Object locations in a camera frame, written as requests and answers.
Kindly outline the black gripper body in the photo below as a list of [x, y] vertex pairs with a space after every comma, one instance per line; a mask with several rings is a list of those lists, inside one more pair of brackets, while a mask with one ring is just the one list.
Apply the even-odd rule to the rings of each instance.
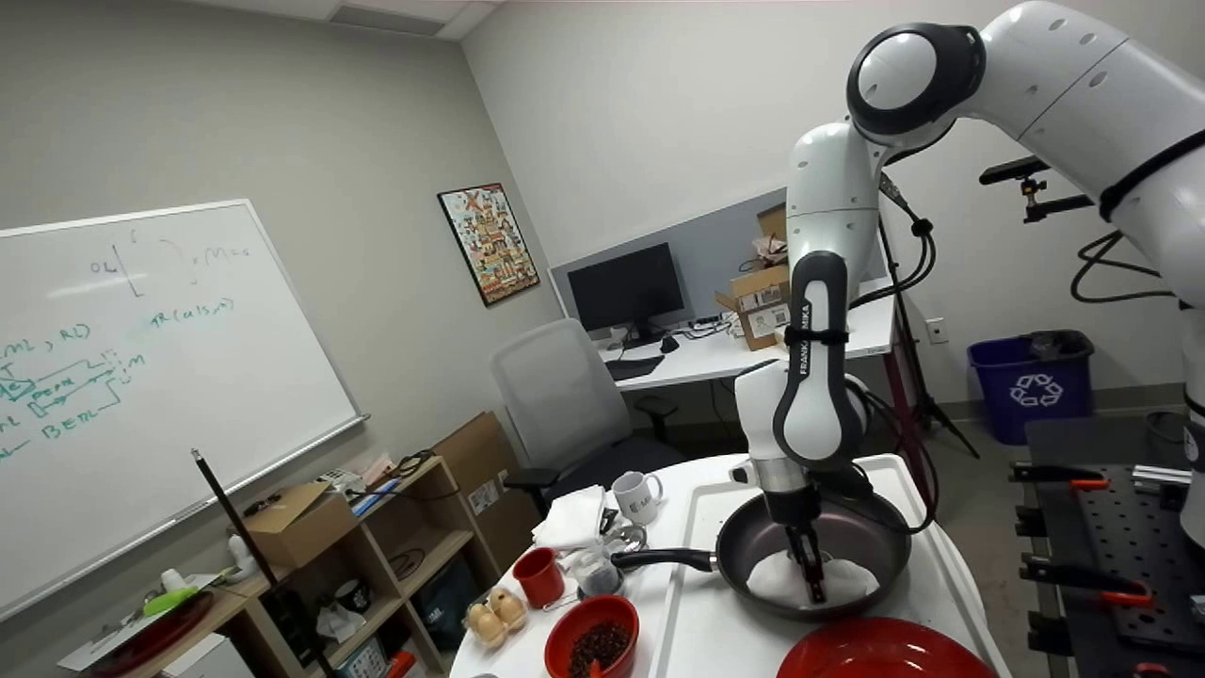
[[769, 515], [790, 532], [810, 532], [822, 515], [822, 494], [812, 485], [802, 485], [790, 494], [769, 494], [764, 506], [769, 506]]

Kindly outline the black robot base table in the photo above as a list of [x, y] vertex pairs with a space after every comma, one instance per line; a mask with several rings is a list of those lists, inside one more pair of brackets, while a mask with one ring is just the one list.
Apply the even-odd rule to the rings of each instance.
[[1205, 549], [1184, 532], [1184, 420], [1052, 420], [1029, 425], [1015, 532], [1041, 589], [1029, 647], [1074, 678], [1205, 678]]

